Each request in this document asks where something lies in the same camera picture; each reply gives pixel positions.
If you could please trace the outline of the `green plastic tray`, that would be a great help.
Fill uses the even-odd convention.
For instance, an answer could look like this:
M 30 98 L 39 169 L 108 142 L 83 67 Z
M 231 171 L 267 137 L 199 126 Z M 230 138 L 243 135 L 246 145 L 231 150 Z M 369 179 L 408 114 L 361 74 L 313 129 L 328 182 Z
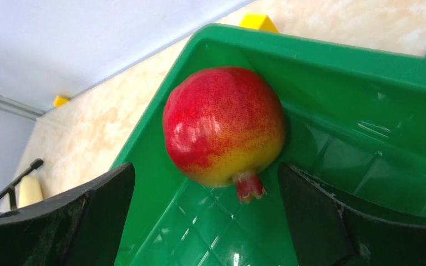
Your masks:
M 233 187 L 186 179 L 161 125 L 190 74 L 236 66 L 260 74 L 284 108 L 286 144 L 261 172 L 267 195 L 240 204 Z M 220 24 L 200 29 L 167 73 L 114 165 L 135 187 L 116 265 L 296 265 L 277 170 L 290 163 L 341 201 L 426 224 L 426 58 Z

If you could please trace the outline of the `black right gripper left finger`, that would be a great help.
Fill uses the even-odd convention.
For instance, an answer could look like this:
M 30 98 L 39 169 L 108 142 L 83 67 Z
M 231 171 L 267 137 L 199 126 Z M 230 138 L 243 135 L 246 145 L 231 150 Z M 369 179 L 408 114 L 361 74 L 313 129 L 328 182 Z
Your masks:
M 113 265 L 135 186 L 126 162 L 38 203 L 0 214 L 0 265 Z

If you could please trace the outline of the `red apple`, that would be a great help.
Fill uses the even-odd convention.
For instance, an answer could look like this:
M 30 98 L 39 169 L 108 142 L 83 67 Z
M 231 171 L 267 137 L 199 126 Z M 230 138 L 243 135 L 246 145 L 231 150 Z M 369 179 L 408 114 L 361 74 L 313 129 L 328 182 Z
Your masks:
M 252 70 L 200 70 L 169 95 L 165 147 L 187 178 L 211 188 L 234 186 L 240 203 L 266 194 L 259 173 L 281 152 L 285 117 L 276 93 Z

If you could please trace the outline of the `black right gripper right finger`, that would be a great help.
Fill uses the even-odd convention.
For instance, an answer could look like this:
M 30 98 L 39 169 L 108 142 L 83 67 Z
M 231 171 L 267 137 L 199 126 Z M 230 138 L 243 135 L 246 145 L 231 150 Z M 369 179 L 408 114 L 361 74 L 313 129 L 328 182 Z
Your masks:
M 367 201 L 285 162 L 278 185 L 299 265 L 426 265 L 426 217 Z

